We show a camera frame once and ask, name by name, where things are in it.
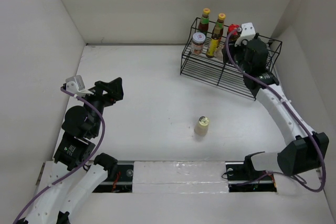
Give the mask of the red green sauce bottle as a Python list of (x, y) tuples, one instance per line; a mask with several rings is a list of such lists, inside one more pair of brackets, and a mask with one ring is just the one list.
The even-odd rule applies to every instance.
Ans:
[(213, 29), (213, 35), (215, 35), (215, 37), (218, 39), (218, 42), (220, 42), (222, 39), (225, 18), (226, 18), (226, 15), (224, 13), (219, 13), (217, 22)]

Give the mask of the green label sauce bottle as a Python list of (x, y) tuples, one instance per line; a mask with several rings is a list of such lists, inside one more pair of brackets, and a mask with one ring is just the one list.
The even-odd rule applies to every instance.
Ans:
[(203, 33), (204, 35), (207, 35), (207, 32), (208, 32), (210, 12), (211, 10), (209, 8), (203, 9), (203, 13), (202, 13), (201, 19), (198, 24), (197, 30), (200, 33)]

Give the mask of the pink cap spice shaker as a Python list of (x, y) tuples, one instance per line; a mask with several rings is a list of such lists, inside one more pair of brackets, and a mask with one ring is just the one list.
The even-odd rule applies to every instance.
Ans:
[(221, 45), (216, 49), (215, 57), (223, 63), (227, 62), (227, 53), (224, 45)]

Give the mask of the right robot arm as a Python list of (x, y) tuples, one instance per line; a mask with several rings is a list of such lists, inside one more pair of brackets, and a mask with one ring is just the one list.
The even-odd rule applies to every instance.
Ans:
[(298, 175), (320, 168), (321, 184), (326, 183), (325, 154), (329, 138), (317, 133), (293, 108), (286, 98), (278, 79), (269, 71), (253, 76), (242, 73), (246, 87), (268, 111), (281, 131), (286, 147), (279, 153), (258, 152), (247, 155), (243, 173), (254, 179), (263, 172), (283, 174), (297, 180)]

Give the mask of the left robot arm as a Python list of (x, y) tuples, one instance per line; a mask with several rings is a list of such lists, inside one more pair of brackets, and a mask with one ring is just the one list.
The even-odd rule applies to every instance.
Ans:
[(123, 99), (122, 78), (97, 81), (86, 89), (78, 75), (66, 79), (60, 90), (83, 104), (66, 112), (61, 126), (64, 134), (47, 186), (29, 201), (14, 223), (71, 223), (98, 185), (117, 175), (118, 161), (96, 151), (106, 131), (104, 109)]

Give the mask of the red lid dark jar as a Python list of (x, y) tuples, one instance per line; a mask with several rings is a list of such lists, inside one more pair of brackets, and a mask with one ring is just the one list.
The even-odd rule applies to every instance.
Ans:
[(227, 37), (229, 37), (228, 43), (234, 44), (241, 34), (241, 27), (236, 24), (229, 25), (227, 29)]

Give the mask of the white lid glass jar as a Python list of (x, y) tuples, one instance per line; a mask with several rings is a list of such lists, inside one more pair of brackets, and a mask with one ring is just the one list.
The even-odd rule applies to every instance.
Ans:
[(206, 36), (203, 33), (196, 32), (192, 37), (191, 53), (199, 55), (203, 51)]

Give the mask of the small yellow brown bottle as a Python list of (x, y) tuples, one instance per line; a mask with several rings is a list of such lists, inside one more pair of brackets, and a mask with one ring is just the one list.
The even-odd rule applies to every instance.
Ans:
[(221, 36), (219, 34), (213, 33), (211, 36), (210, 43), (208, 45), (208, 49), (206, 52), (206, 57), (207, 58), (213, 58), (215, 56), (215, 51), (217, 50), (219, 40)]

